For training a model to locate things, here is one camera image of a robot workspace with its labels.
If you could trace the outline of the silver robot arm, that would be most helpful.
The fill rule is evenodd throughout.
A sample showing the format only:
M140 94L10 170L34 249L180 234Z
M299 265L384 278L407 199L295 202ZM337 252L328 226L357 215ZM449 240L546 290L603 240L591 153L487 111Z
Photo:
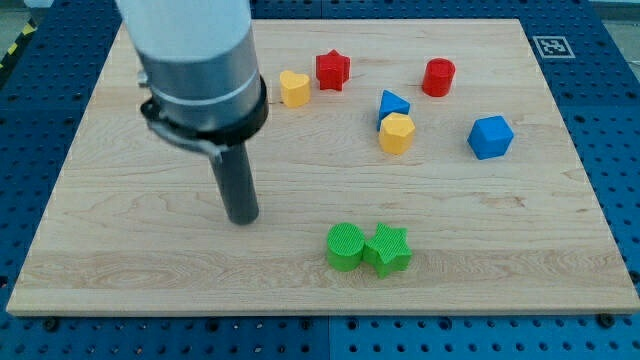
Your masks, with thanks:
M243 161L268 114L247 0L117 0L143 66L141 111L166 142Z

